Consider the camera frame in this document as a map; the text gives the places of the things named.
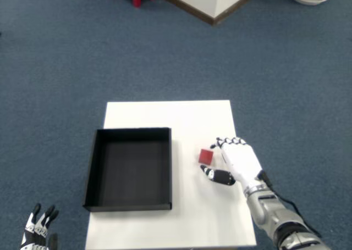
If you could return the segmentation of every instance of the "wooden baseboard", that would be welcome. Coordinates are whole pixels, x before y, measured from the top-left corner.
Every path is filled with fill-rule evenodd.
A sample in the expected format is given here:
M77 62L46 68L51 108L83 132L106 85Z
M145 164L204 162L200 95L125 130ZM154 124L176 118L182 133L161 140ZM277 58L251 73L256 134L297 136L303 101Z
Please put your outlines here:
M232 12L237 10L241 5L245 4L248 2L248 0L239 0L238 2L234 3L231 5L228 9L226 9L224 12L222 12L220 15L217 17L213 18L212 16L209 16L205 14L204 12L198 10L197 8L183 2L182 0L166 0L170 2L171 4L176 5L177 7L185 10L186 12L190 13L191 15L194 15L195 17L203 20L204 22L210 24L210 25L217 25L220 22L222 22L225 18L227 18Z

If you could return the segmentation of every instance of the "black cable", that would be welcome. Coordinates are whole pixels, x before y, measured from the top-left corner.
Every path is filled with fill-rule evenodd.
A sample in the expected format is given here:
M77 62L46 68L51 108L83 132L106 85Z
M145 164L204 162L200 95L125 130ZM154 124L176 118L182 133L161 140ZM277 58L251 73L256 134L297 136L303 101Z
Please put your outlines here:
M259 172L259 174L258 174L257 177L258 177L258 179L264 181L265 184L268 186L268 188L270 188L270 190L272 190L272 192L273 192L277 197L279 197L283 202L290 204L290 205L294 208L294 210L296 211L296 213L302 218L304 224L305 224L312 232L314 232L319 238L322 237L322 235L321 235L316 229L314 229L310 224L308 224L308 223L306 222L306 220L303 218L302 214L300 213L298 207L296 206L296 204L295 204L293 201L291 201L291 200L289 200L289 199L285 199L284 197L282 197L279 193L277 193L277 192L273 189L273 185L272 185L270 179L268 178L268 176L266 175L266 172L265 172L264 170L261 170L261 171Z

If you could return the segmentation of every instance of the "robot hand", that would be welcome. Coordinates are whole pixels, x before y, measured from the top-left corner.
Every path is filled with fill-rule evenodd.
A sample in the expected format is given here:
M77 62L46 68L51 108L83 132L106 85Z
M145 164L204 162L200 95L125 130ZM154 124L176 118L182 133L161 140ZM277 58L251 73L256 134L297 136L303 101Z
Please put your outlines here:
M51 206L36 222L40 208L39 203L35 205L28 218L20 250L57 250L57 234L50 236L48 247L46 247L46 236L51 222L57 217L59 211L55 210L55 206Z
M228 177L233 176L235 180L239 181L244 192L262 184L257 179L262 170L260 163L252 147L243 139L239 137L234 137L231 140L229 138L217 138L217 142L211 148L215 147L219 147L222 151L223 159L230 170ZM219 170L211 170L205 166L201 166L201 168L211 180L219 182L215 180L216 176L220 175L218 174Z

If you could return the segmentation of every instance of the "black tray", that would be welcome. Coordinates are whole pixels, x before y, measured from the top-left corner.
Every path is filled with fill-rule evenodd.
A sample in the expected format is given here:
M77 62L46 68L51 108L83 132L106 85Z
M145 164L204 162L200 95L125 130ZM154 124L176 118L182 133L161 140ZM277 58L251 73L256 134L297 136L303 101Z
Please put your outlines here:
M97 130L83 206L90 212L170 210L171 129Z

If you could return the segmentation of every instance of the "robotic arm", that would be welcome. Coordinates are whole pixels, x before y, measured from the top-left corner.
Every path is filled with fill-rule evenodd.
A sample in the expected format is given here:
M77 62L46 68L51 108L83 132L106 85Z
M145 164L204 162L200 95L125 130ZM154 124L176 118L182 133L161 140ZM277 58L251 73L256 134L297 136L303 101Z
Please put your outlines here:
M231 140L217 138L211 148L215 147L221 149L230 172L225 174L223 170L205 166L201 166L202 170L212 181L232 185L234 179L241 183L255 224L266 231L279 250L330 250L319 233L303 220L294 203L272 189L251 146L235 137ZM296 213L287 209L280 199L292 204Z

